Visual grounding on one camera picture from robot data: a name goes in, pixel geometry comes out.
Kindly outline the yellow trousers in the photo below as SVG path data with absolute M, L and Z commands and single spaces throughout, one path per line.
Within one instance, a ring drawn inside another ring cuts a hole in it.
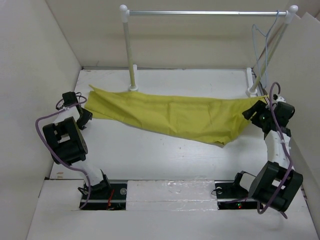
M 265 99 L 109 92 L 93 86 L 85 109 L 95 119 L 114 120 L 154 133 L 224 146 L 247 127 L 249 121 L 242 113 L 258 101 Z

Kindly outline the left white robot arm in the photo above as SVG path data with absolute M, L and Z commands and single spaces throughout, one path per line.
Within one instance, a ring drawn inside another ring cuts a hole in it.
M 80 105 L 79 97 L 75 92 L 63 93 L 62 102 L 62 106 L 56 109 L 70 108 L 71 113 L 68 117 L 42 127 L 44 139 L 55 153 L 52 159 L 55 163 L 60 164 L 57 160 L 59 157 L 69 167 L 86 172 L 90 186 L 79 189 L 85 195 L 91 190 L 91 194 L 103 199 L 107 198 L 112 192 L 111 184 L 106 174 L 93 170 L 86 161 L 88 147 L 81 133 L 86 128 L 86 124 L 92 120 L 93 113 Z

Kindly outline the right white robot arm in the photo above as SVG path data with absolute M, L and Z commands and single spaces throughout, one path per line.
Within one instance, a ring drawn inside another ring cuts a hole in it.
M 262 129 L 267 162 L 257 176 L 245 171 L 237 173 L 231 191 L 237 197 L 244 196 L 257 201 L 259 206 L 264 205 L 260 214 L 267 208 L 285 213 L 303 183 L 303 175 L 293 169 L 289 150 L 292 134 L 287 125 L 294 113 L 295 108 L 283 100 L 272 104 L 258 100 L 242 113 L 246 120 Z

